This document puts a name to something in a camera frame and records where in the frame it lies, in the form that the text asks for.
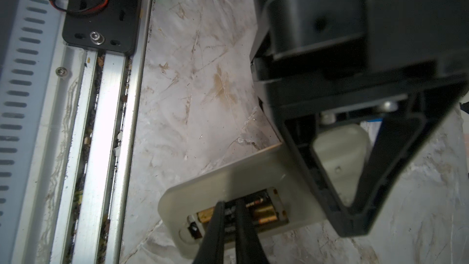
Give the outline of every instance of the metal bolt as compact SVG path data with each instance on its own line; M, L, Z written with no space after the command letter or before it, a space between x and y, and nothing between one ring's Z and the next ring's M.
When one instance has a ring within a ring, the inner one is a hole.
M68 70L64 67L58 67L55 70L55 74L58 75L59 77L65 77L68 74Z
M337 117L332 112L321 112L321 125L327 126L335 123L337 121Z
M98 32L91 32L90 38L91 38L91 42L93 42L96 45L101 45L102 43L104 43L104 36Z
M394 112L399 108L396 101L384 101L376 107L378 112Z

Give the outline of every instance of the marble surface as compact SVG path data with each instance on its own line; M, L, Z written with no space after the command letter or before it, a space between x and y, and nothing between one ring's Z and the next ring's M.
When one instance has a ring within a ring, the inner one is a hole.
M153 1L120 263L190 263L160 220L159 198L278 142L252 86L255 32L252 0ZM455 109L404 171L368 236L339 238L325 221L262 244L272 264L469 263L468 204ZM235 263L233 249L225 262Z

